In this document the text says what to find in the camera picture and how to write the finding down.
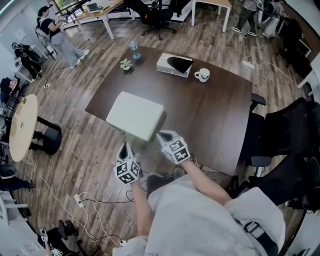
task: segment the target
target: dark wooden table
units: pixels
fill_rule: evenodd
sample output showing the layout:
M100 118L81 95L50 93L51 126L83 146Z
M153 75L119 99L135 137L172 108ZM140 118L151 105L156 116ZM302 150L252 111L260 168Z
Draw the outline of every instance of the dark wooden table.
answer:
M182 136L199 163L233 175L245 138L252 83L198 59L194 59L188 78L159 72L158 59L163 52L171 52L142 46L139 52L142 59L133 61L134 69L126 73L120 69L120 61L132 60L133 52L128 49L124 53L85 111L106 120L122 91L161 104L166 112L161 130ZM205 83L194 76L201 68L210 70Z

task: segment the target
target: round table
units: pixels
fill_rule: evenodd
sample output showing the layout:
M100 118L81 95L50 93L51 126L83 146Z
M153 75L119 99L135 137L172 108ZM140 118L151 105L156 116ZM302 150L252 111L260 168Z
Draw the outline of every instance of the round table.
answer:
M44 134L35 131L37 121L47 126ZM33 139L43 140L43 145L33 143ZM48 155L55 154L62 141L62 131L59 125L53 124L38 116L38 99L34 94L25 97L21 102L11 121L9 149L15 162L21 161L29 149L41 150Z

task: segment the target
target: white mug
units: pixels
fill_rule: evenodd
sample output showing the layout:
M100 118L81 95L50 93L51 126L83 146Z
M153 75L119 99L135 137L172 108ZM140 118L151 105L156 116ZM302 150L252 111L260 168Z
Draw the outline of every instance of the white mug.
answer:
M194 76L199 79L200 82L204 83L208 80L210 71L206 68L201 68L200 71L194 73Z

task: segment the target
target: gray pants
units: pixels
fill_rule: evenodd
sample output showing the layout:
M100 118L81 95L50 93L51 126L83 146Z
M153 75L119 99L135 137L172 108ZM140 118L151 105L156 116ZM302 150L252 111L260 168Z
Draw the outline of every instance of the gray pants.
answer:
M51 43L62 52L70 67L74 67L77 60L84 55L84 51L73 47L68 38L62 33L54 35L51 38Z
M255 10L249 10L247 8L242 7L237 27L241 30L248 21L250 24L251 32L256 33L255 14Z

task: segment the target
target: black hair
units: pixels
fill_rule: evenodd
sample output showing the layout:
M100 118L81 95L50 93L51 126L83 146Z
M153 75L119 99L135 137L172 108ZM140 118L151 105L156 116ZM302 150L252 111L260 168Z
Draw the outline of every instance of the black hair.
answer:
M36 23L37 23L37 28L39 29L40 28L40 19L41 19L41 16L49 10L49 7L48 6L43 6L40 8L40 10L38 11L38 17L36 18Z

